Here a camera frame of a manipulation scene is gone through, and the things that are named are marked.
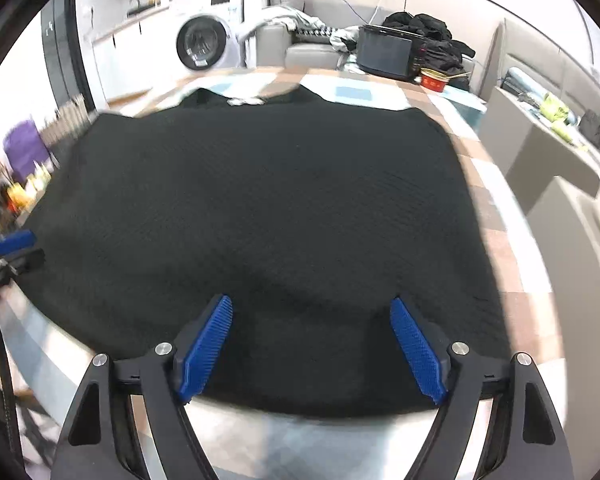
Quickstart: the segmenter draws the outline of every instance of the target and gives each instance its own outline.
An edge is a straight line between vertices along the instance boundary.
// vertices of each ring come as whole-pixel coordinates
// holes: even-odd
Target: white cloth
[[[342,41],[343,38],[347,41],[353,41],[358,44],[358,31],[360,27],[355,25],[353,27],[339,28],[333,32],[329,37],[331,46],[338,52],[348,52],[347,46]]]
[[[268,23],[283,23],[288,30],[296,30],[299,26],[304,28],[326,27],[320,18],[309,16],[293,7],[272,6],[265,7],[256,18],[244,21],[235,27],[235,39],[238,43],[242,43],[254,34],[259,27],[263,27]]]

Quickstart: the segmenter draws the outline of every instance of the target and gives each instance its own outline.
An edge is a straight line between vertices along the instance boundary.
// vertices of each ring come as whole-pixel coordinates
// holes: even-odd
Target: blue textured pad
[[[420,391],[436,404],[442,403],[446,388],[440,377],[440,361],[400,298],[391,302],[390,319]]]
[[[182,384],[178,390],[183,402],[189,402],[191,397],[202,393],[233,318],[231,299],[223,296],[184,359]]]
[[[36,243],[36,236],[29,230],[16,231],[0,240],[0,256],[29,248]]]

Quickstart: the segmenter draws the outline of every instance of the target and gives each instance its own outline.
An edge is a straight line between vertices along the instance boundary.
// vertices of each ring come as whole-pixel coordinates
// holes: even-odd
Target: yellow-green object
[[[540,105],[540,113],[553,123],[566,119],[569,115],[569,107],[549,92]]]
[[[573,144],[573,137],[569,133],[569,129],[567,125],[564,123],[564,120],[554,121],[551,124],[551,130],[556,135],[560,136],[562,140],[568,142],[569,144]]]

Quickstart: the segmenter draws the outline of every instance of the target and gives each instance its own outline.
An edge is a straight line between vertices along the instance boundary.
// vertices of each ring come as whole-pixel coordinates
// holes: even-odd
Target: washing machine
[[[169,13],[165,75],[182,78],[244,66],[244,44],[238,44],[232,31],[244,19],[244,0],[173,0]]]

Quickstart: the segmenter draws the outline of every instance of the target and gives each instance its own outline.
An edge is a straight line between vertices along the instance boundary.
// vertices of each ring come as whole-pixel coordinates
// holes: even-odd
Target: white power cord
[[[382,0],[378,0],[378,4],[376,5],[376,10],[374,10],[374,13],[371,15],[371,19],[369,20],[369,25],[371,25],[371,23],[373,22],[374,18],[376,17],[376,14],[378,13],[378,10],[380,10],[380,4],[382,3]]]

